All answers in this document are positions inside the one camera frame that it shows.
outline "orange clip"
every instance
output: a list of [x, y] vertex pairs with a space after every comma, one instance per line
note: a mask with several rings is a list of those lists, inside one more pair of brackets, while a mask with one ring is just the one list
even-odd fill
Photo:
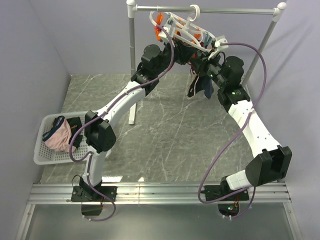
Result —
[[[160, 25], [163, 19], [164, 19], [164, 16], [160, 12], [154, 21], [156, 22], [157, 25]], [[156, 39], [158, 41], [161, 41], [161, 38], [159, 37], [159, 33], [161, 32], [160, 27], [154, 26], [154, 31], [155, 31]]]

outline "white wall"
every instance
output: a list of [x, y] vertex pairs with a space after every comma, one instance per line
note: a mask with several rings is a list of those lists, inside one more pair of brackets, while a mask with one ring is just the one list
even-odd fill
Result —
[[[71, 74], [130, 73], [129, 24], [126, 0], [30, 0], [40, 21]], [[136, 0], [145, 6], [189, 6], [230, 8], [274, 8], [281, 0]], [[270, 15], [205, 14], [197, 24], [229, 42], [259, 46], [268, 29]], [[136, 63], [145, 46], [156, 43], [148, 12], [139, 12], [136, 23]], [[248, 68], [254, 54], [232, 47]], [[188, 73], [188, 67], [175, 66], [173, 72]]]
[[[286, 177], [303, 234], [320, 239], [320, 15], [318, 0], [289, 0], [263, 52], [268, 70], [265, 94], [258, 105], [264, 123], [293, 157]], [[258, 95], [262, 67], [249, 81]]]
[[32, 183], [44, 116], [58, 113], [70, 76], [27, 0], [0, 1], [0, 239], [15, 238]]

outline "robotic arm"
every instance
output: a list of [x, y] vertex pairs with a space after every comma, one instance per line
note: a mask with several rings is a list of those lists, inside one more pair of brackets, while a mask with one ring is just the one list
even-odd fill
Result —
[[[170, 23], [175, 18], [172, 17], [172, 13], [168, 14], [170, 17], [167, 23]], [[243, 134], [251, 147], [254, 159], [245, 170], [222, 178], [223, 196], [242, 188], [257, 187], [284, 178], [292, 152], [289, 147], [282, 147], [271, 136], [253, 109], [249, 95], [241, 86], [243, 61], [236, 56], [229, 56], [222, 64], [219, 63], [221, 56], [218, 53], [226, 49], [227, 40], [224, 37], [214, 37], [211, 33], [207, 34], [212, 48], [203, 50], [203, 46], [198, 42], [196, 44], [193, 40], [191, 44], [189, 40], [181, 37], [172, 25], [165, 24], [163, 29], [166, 32], [159, 32], [159, 37], [164, 42], [163, 50], [155, 44], [148, 45], [143, 51], [136, 73], [127, 86], [106, 106], [97, 112], [89, 111], [85, 115], [85, 123], [89, 123], [104, 114], [84, 130], [92, 159], [86, 163], [86, 170], [79, 182], [81, 191], [77, 191], [77, 194], [84, 195], [90, 201], [99, 199], [92, 187], [97, 191], [101, 188], [105, 157], [117, 140], [113, 128], [132, 105], [144, 99], [159, 83], [159, 80], [153, 80], [169, 66], [172, 57], [171, 44], [174, 46], [174, 62], [180, 65], [190, 62], [198, 75], [198, 83], [208, 78], [216, 83], [219, 87], [217, 95], [220, 104], [240, 128], [244, 126], [250, 114]]]

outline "white plastic basket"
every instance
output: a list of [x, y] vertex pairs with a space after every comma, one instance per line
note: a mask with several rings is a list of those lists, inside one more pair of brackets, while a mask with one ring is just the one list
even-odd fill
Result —
[[[41, 122], [38, 136], [36, 139], [34, 147], [34, 156], [33, 161], [38, 165], [48, 165], [48, 164], [63, 164], [63, 163], [72, 163], [68, 152], [55, 152], [54, 150], [49, 149], [44, 141], [42, 141], [42, 135], [49, 131], [52, 127], [52, 123], [56, 117], [65, 116], [66, 119], [80, 117], [82, 125], [85, 124], [85, 115], [87, 111], [78, 111], [72, 113], [58, 113], [45, 116]], [[84, 130], [81, 132], [83, 135], [80, 146], [74, 151], [73, 156], [75, 159], [82, 158], [87, 152], [87, 144]]]

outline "marble tabletop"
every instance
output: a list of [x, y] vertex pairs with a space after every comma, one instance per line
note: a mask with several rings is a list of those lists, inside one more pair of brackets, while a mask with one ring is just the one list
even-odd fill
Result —
[[[73, 75], [63, 113], [97, 110], [112, 100], [130, 80], [129, 74]], [[216, 92], [208, 100], [202, 92], [191, 99], [187, 74], [167, 74], [137, 104], [135, 125], [125, 114], [114, 132], [115, 146], [105, 159], [103, 176], [122, 182], [198, 182], [213, 157], [239, 130], [220, 105]], [[208, 180], [243, 170], [253, 159], [241, 135], [222, 154]], [[42, 183], [70, 183], [82, 175], [85, 162], [46, 165]]]

